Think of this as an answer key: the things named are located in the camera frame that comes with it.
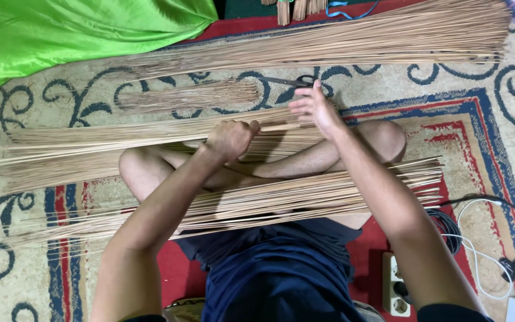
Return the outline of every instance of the patterned rug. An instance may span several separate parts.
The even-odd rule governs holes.
[[[515,27],[507,42],[509,53],[503,63],[496,65],[264,69],[196,73],[122,84],[111,76],[124,68],[105,67],[108,60],[57,66],[0,87],[0,143],[14,127],[98,126],[285,106],[293,98],[293,89],[255,77],[290,79],[311,74],[322,79],[325,92],[338,102],[342,107],[340,113],[351,124],[387,119],[402,125],[408,137],[406,159],[443,155],[446,168],[440,187],[447,198],[483,193],[515,204]],[[245,108],[224,106],[210,111],[147,116],[127,116],[118,109],[121,92],[173,88],[230,77],[258,84],[261,101]],[[4,185],[0,178],[0,192]],[[132,201],[132,195],[119,179],[0,196],[0,321],[87,320],[100,259],[98,254],[67,258],[84,252],[68,247],[7,250],[5,236],[13,234],[14,224],[55,211],[66,217],[76,209]],[[454,212],[458,214],[462,206],[456,205]],[[477,250],[494,258],[515,258],[514,211],[479,202],[469,207],[464,216],[463,235],[473,241]],[[6,225],[11,225],[9,230],[4,229]],[[370,234],[375,225],[369,221],[365,234]],[[487,292],[505,294],[508,284],[490,260],[479,260],[480,280],[472,273],[472,253],[462,250],[457,260],[476,290],[481,282]],[[367,273],[364,270],[368,268],[358,266],[357,273]],[[171,278],[163,275],[162,280],[164,283]],[[172,289],[172,281],[164,288]],[[165,304],[175,300],[169,296],[171,292],[163,294]],[[507,302],[480,297],[492,318],[503,321]]]

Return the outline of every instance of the carpet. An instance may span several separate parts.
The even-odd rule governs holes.
[[[402,6],[408,0],[383,1],[376,12]],[[362,13],[370,4],[350,6]],[[219,21],[198,40],[275,27],[275,17]],[[285,106],[293,89],[268,84],[258,76],[296,78],[311,74],[323,81],[324,90],[340,106],[351,125],[367,119],[393,120],[407,135],[406,159],[443,155],[446,165],[440,189],[447,199],[470,193],[500,196],[515,204],[515,26],[507,39],[508,53],[500,64],[342,65],[298,69],[240,70],[161,77],[139,83],[114,81],[118,66],[107,60],[60,65],[12,80],[0,87],[0,143],[14,127],[81,127],[180,119],[206,114],[229,113],[234,107],[211,111],[173,112],[127,116],[118,109],[123,91],[150,91],[199,84],[228,77],[255,82],[260,102],[249,109]],[[0,178],[0,191],[4,186]],[[6,249],[5,236],[14,233],[22,219],[59,212],[72,216],[76,209],[116,206],[133,198],[120,179],[74,183],[25,193],[0,196],[0,321],[86,321],[96,284],[100,257],[77,255],[84,250]],[[463,205],[448,213],[458,214]],[[462,220],[462,233],[476,249],[494,258],[515,258],[515,211],[484,203],[470,206]],[[381,304],[381,256],[389,249],[386,238],[373,219],[363,227],[361,238],[348,245],[356,278],[351,297],[379,308]],[[476,279],[472,253],[456,256],[468,280],[478,291],[500,296],[508,287],[499,269],[485,258],[478,261]],[[189,262],[173,242],[158,256],[162,303],[204,293],[204,273]],[[480,295],[490,316],[504,321],[506,301]],[[415,320],[391,318],[390,321]]]

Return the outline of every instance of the fist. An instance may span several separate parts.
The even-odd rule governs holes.
[[[219,154],[224,162],[235,161],[246,153],[252,139],[259,133],[259,123],[241,121],[221,121],[210,134],[205,145]]]

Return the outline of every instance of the person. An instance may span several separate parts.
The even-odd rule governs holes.
[[[259,133],[256,121],[218,124],[191,157],[162,147],[123,153],[121,176],[141,204],[104,250],[90,321],[165,321],[156,254],[197,194],[342,169],[387,236],[419,321],[490,321],[422,205],[382,164],[402,157],[402,129],[386,121],[348,128],[320,86],[297,89],[304,97],[289,108],[326,141],[278,162],[235,162]],[[354,268],[345,245],[365,220],[306,219],[177,239],[209,270],[202,321],[382,320],[348,294]]]

